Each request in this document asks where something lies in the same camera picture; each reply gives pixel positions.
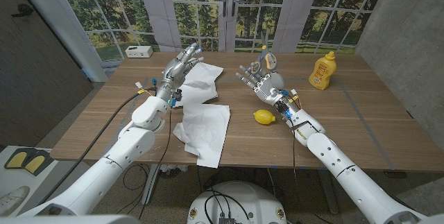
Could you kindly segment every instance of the door handle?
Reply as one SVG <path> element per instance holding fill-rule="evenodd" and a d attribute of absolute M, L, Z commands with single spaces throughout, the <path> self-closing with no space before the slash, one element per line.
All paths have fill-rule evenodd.
<path fill-rule="evenodd" d="M 236 9 L 236 3 L 245 3 L 245 1 L 238 1 L 238 0 L 233 0 L 233 7 L 231 9 L 231 16 L 234 17 L 234 10 Z"/>
<path fill-rule="evenodd" d="M 33 13 L 33 9 L 26 5 L 26 4 L 19 4 L 17 9 L 19 10 L 19 13 L 11 15 L 12 17 L 25 17 L 31 15 Z"/>
<path fill-rule="evenodd" d="M 227 0 L 215 0 L 215 1 L 223 1 L 223 16 L 227 16 Z"/>

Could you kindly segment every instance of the bottle cap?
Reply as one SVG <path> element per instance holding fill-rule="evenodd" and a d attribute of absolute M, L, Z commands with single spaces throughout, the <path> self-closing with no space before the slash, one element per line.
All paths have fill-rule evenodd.
<path fill-rule="evenodd" d="M 334 59 L 334 52 L 333 52 L 333 51 L 330 51 L 329 53 L 327 53 L 327 54 L 325 55 L 325 59 L 326 59 L 326 60 L 333 60 L 333 59 Z"/>

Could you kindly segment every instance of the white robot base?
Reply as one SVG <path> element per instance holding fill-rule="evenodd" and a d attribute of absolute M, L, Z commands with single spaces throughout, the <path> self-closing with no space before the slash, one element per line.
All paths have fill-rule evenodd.
<path fill-rule="evenodd" d="M 279 200 L 267 190 L 255 184 L 241 181 L 222 182 L 212 189 L 214 192 L 208 190 L 201 193 L 191 204 L 187 218 L 188 224 L 287 223 L 284 208 Z M 219 193 L 226 195 L 226 200 Z M 245 212 L 233 199 L 245 209 Z"/>

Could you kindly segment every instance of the window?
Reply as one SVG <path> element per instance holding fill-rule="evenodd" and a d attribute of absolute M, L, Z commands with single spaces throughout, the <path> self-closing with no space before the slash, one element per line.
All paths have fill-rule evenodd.
<path fill-rule="evenodd" d="M 215 0 L 173 0 L 182 47 L 197 42 L 203 51 L 217 51 L 219 3 Z"/>
<path fill-rule="evenodd" d="M 268 47 L 273 43 L 284 0 L 242 0 L 237 13 L 234 51 L 261 52 L 261 33 L 270 29 Z"/>
<path fill-rule="evenodd" d="M 377 0 L 314 0 L 296 53 L 354 53 Z"/>
<path fill-rule="evenodd" d="M 130 45 L 158 51 L 143 0 L 68 0 L 103 62 L 123 60 Z"/>

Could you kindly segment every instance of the table leg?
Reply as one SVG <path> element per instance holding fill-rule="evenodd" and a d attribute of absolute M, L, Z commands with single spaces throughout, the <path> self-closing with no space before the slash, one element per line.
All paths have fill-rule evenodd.
<path fill-rule="evenodd" d="M 338 214 L 339 208 L 336 201 L 336 196 L 334 195 L 332 178 L 329 171 L 322 170 L 318 171 L 319 177 L 321 178 L 322 188 L 324 189 L 325 199 L 327 200 L 328 209 L 331 214 Z"/>
<path fill-rule="evenodd" d="M 157 180 L 159 167 L 157 167 L 157 164 L 152 164 L 150 166 L 150 171 L 148 173 L 148 178 L 146 179 L 146 185 L 144 189 L 144 194 L 142 195 L 141 203 L 143 205 L 148 204 L 148 201 L 151 197 L 151 192 L 153 191 L 155 181 Z"/>

